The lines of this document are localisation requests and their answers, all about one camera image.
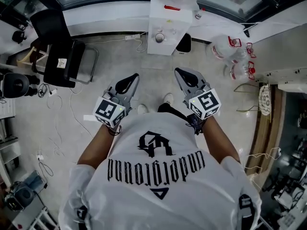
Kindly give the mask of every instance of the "tiled floor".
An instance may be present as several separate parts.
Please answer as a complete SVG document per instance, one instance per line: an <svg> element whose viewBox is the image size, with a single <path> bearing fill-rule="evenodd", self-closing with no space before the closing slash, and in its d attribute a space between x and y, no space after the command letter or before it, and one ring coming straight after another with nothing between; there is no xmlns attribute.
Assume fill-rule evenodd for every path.
<svg viewBox="0 0 307 230"><path fill-rule="evenodd" d="M122 35L91 37L85 38L84 41L98 42L123 37ZM93 45L100 54L93 82L85 85L80 94L71 97L71 106L76 118L94 135L100 124L84 121L83 115L92 113L98 96L102 95L112 79L119 76L126 77L135 72L140 75L140 84L131 101L133 110L126 119L137 115L137 106L141 103L146 104L151 112L155 112L168 92L172 92L175 97L173 107L188 115L191 111L182 103L184 94L177 84L174 69L193 68L201 72L211 87L216 89L222 107L215 117L238 150L241 160L245 161L254 136L257 112L239 113L236 109L248 109L257 104L258 96L234 93L233 90L239 83L230 80L227 74L224 75L222 63L206 60L205 44L192 42L190 54L175 57L138 53L136 52L138 44L139 42L132 40ZM81 87L77 84L74 91L79 92ZM13 119L13 131L19 138L23 150L21 164L28 171L36 169L41 173L35 156L41 148L44 163L54 172L53 177L46 175L49 186L43 190L41 196L55 217L58 215L59 206L68 187L69 170L92 139L73 118L69 104L70 90L56 88L57 96L60 98L56 96L47 98L46 95L44 98L35 96L16 99L17 114ZM207 150L202 135L197 136L196 140L199 148ZM53 141L61 152L54 149Z"/></svg>

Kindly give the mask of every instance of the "power strip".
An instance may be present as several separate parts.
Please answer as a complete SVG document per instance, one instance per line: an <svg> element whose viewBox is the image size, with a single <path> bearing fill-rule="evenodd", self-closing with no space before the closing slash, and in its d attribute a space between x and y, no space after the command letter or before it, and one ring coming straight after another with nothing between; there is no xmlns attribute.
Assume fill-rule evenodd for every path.
<svg viewBox="0 0 307 230"><path fill-rule="evenodd" d="M135 34L135 35L129 35L129 36L125 36L125 40L132 40L132 39L140 39L141 35L140 34Z"/></svg>

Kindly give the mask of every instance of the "white sneaker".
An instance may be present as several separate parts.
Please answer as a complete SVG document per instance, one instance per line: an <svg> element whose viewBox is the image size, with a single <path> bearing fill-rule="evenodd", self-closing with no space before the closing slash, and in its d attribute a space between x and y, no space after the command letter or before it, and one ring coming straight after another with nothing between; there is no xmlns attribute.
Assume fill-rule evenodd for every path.
<svg viewBox="0 0 307 230"><path fill-rule="evenodd" d="M145 113L149 113L147 106L145 106L144 104L140 104L138 106L138 114L145 114Z"/></svg>
<svg viewBox="0 0 307 230"><path fill-rule="evenodd" d="M163 99L163 103L168 103L170 106L174 104L174 97L172 93L166 94L166 96Z"/></svg>

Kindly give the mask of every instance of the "white t-shirt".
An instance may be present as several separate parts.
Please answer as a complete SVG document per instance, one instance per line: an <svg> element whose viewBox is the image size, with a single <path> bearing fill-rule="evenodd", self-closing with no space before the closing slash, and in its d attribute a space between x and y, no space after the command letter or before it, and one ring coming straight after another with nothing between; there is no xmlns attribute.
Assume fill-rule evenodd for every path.
<svg viewBox="0 0 307 230"><path fill-rule="evenodd" d="M242 194L251 198L256 226L261 200L241 164L232 157L219 164L198 149L183 119L144 114L123 126L96 170L72 169L59 223L77 230L77 209L85 205L93 230L236 229Z"/></svg>

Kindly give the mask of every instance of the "triangle logo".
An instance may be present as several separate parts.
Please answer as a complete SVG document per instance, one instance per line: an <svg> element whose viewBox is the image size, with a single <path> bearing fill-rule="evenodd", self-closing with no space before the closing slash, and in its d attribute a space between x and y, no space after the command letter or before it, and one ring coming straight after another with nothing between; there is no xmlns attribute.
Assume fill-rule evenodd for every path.
<svg viewBox="0 0 307 230"><path fill-rule="evenodd" d="M157 189L150 188L150 190L154 193L154 195L156 195L159 199L162 200L167 194L169 188L168 187L157 188Z"/></svg>

